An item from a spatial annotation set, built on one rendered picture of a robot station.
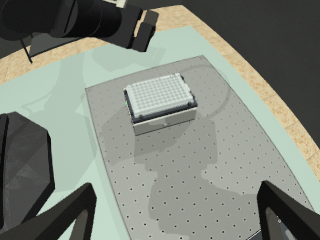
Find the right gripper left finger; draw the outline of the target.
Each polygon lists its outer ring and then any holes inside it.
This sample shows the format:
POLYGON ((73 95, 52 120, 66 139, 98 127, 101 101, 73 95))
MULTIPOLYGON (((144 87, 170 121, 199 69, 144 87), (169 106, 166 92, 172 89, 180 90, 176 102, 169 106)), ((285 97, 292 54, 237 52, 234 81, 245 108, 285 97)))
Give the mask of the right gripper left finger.
POLYGON ((85 183, 56 205, 0 234, 0 240, 58 240, 74 222, 69 240, 90 240, 97 197, 85 183))

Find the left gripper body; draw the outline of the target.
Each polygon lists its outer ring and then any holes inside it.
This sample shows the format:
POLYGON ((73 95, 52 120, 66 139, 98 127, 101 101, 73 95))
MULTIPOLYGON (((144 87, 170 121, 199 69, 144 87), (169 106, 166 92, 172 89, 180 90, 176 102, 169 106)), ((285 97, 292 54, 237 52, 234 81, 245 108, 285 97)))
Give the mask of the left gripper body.
POLYGON ((145 52, 154 26, 141 22, 134 37, 143 9, 127 4, 128 0, 97 0, 101 7, 101 20, 97 29, 89 36, 105 42, 145 52), (108 1, 108 2, 107 2, 108 1))

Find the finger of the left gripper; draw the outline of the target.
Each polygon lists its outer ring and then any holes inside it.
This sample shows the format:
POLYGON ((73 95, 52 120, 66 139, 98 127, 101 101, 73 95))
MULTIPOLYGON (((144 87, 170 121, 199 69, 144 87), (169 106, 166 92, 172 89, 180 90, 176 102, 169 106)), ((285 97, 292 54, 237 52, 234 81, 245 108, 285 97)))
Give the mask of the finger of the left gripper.
MULTIPOLYGON (((151 24, 155 27, 155 28, 153 28, 153 31, 152 31, 153 34, 151 34, 150 39, 153 37, 153 35, 155 33, 155 30, 156 30, 155 25, 156 25, 158 17, 159 17, 159 13, 147 9, 147 12, 145 14, 143 22, 151 24)), ((150 42, 150 39, 149 39, 149 42, 150 42)), ((149 45, 149 42, 148 42, 148 45, 149 45)), ((147 48, 148 48, 148 45, 147 45, 147 48)), ((146 48, 146 51, 147 51, 147 48, 146 48)))

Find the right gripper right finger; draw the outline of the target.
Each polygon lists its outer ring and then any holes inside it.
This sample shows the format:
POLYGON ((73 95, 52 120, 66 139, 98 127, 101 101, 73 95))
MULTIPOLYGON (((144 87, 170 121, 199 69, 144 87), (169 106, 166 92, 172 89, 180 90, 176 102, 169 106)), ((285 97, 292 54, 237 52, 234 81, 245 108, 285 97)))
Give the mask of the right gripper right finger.
POLYGON ((278 218, 297 240, 320 240, 320 215, 268 180, 261 183, 257 204, 263 240, 284 240, 278 218))

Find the white well plate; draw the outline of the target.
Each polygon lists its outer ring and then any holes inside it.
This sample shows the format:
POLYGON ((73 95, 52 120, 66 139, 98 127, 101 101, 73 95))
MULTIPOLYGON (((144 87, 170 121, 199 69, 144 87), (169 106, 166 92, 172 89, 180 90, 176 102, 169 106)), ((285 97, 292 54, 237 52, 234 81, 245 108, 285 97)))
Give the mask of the white well plate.
POLYGON ((190 101, 194 103, 193 97, 179 73, 129 84, 126 90, 135 118, 138 118, 139 115, 146 116, 187 105, 190 101))

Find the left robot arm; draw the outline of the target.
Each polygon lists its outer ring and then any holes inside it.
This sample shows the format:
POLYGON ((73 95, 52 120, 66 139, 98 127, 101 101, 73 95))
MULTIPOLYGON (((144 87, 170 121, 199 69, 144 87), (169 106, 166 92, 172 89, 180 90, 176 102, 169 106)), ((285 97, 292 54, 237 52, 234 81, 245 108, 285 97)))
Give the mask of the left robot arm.
MULTIPOLYGON (((0 0, 0 37, 8 41, 22 40, 33 32, 48 33, 53 38, 87 37, 100 20, 97 0, 0 0)), ((0 114, 0 230, 4 225, 3 170, 8 124, 7 114, 0 114)))

